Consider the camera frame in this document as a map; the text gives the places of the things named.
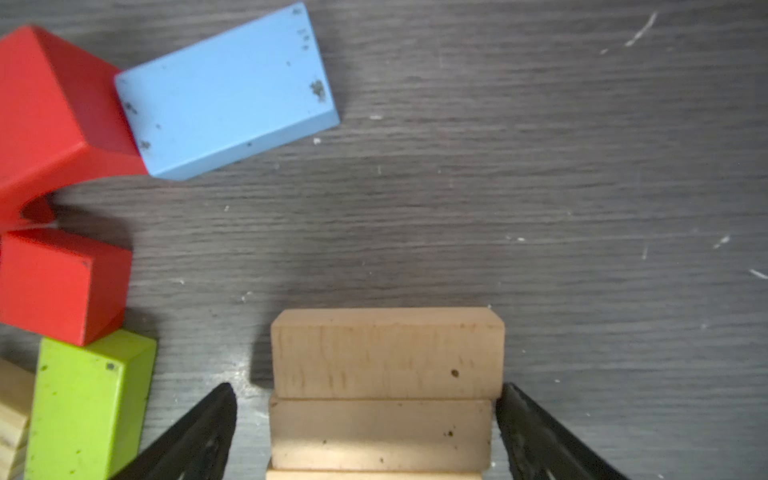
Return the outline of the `lime green wood block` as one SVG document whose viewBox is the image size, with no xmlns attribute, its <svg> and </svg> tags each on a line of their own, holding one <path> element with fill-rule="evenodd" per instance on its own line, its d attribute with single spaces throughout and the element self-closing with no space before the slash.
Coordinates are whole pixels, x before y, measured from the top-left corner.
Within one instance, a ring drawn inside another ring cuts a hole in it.
<svg viewBox="0 0 768 480">
<path fill-rule="evenodd" d="M 120 329 L 40 343 L 24 476 L 109 479 L 136 458 L 157 342 Z"/>
</svg>

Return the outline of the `red arch wood block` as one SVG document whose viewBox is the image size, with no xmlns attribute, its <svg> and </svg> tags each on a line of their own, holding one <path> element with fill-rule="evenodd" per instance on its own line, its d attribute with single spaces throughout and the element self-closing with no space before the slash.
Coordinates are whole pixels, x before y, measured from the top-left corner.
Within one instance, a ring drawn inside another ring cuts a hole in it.
<svg viewBox="0 0 768 480">
<path fill-rule="evenodd" d="M 61 188 L 145 175 L 116 66 L 36 25 L 1 40 L 1 229 L 54 221 Z"/>
</svg>

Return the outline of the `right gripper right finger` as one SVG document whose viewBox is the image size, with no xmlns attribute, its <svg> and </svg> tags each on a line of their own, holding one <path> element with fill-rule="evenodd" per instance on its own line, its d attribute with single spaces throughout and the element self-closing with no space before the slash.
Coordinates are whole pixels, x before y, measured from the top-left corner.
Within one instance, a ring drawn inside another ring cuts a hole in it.
<svg viewBox="0 0 768 480">
<path fill-rule="evenodd" d="M 502 387 L 496 420 L 514 480 L 627 480 L 512 382 Z"/>
</svg>

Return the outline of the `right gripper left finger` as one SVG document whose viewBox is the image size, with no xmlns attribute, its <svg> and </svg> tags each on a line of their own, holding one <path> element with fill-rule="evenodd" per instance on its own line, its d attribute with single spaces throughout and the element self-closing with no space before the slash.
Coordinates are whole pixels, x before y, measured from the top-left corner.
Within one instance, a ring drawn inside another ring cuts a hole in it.
<svg viewBox="0 0 768 480">
<path fill-rule="evenodd" d="M 112 479 L 221 479 L 236 421 L 235 392 L 221 383 Z"/>
</svg>

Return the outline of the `natural wood block long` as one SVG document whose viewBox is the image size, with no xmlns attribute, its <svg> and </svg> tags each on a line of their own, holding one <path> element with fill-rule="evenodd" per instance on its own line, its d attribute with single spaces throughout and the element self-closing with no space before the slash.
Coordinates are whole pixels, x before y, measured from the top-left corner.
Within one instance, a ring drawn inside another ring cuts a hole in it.
<svg viewBox="0 0 768 480">
<path fill-rule="evenodd" d="M 278 470 L 479 473 L 490 465 L 489 400 L 269 401 Z"/>
<path fill-rule="evenodd" d="M 496 399 L 505 324 L 487 307 L 289 309 L 271 325 L 291 399 Z"/>
<path fill-rule="evenodd" d="M 481 473 L 298 471 L 268 467 L 266 480 L 482 480 Z"/>
</svg>

